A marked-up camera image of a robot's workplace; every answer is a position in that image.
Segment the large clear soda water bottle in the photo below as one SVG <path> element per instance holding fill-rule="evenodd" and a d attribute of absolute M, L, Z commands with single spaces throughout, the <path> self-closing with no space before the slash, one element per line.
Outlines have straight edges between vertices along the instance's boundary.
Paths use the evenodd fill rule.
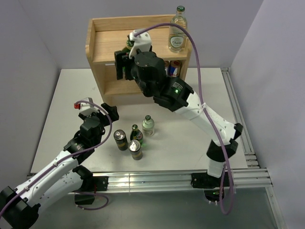
<path fill-rule="evenodd" d="M 171 23 L 177 24 L 187 30 L 187 19 L 184 15 L 185 7 L 180 5 L 176 8 L 176 15 L 171 19 Z M 187 36 L 185 33 L 175 27 L 169 26 L 168 47 L 172 52 L 181 52 L 185 48 Z"/>

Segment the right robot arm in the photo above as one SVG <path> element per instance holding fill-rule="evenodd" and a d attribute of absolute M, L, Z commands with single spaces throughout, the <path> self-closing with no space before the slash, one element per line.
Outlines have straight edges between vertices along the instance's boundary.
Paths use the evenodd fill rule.
<path fill-rule="evenodd" d="M 152 51 L 136 51 L 134 57 L 124 51 L 115 51 L 117 79 L 134 80 L 145 97 L 184 118 L 206 132 L 211 142 L 207 150 L 209 158 L 207 183 L 217 186 L 223 179 L 227 160 L 236 153 L 236 139 L 243 126 L 230 123 L 201 102 L 199 95 L 184 80 L 170 77 L 165 72 L 165 62 Z"/>

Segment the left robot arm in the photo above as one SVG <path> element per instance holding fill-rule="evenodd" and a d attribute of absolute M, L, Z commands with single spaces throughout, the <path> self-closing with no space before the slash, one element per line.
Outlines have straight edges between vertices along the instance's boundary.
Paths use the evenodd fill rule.
<path fill-rule="evenodd" d="M 116 106 L 100 106 L 90 98 L 74 107 L 83 120 L 63 150 L 45 168 L 16 188 L 5 187 L 0 193 L 0 215 L 14 229 L 29 229 L 43 209 L 75 190 L 93 185 L 92 173 L 81 164 L 107 141 L 105 127 L 119 120 Z"/>

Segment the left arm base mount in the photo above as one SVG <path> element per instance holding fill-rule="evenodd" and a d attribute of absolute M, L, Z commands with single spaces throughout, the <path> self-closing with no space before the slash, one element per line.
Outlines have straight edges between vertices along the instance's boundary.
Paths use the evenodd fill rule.
<path fill-rule="evenodd" d="M 79 189 L 74 193 L 74 203 L 77 207 L 92 205 L 95 201 L 95 195 L 98 191 L 106 191 L 108 187 L 108 176 L 92 176 L 86 178 Z"/>

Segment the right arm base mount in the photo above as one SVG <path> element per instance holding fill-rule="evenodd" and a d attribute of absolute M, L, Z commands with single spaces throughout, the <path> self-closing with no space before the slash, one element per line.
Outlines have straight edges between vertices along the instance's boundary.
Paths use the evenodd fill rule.
<path fill-rule="evenodd" d="M 203 189 L 207 202 L 217 206 L 220 201 L 221 178 L 210 176 L 207 172 L 191 173 L 191 178 L 191 186 L 193 188 Z"/>

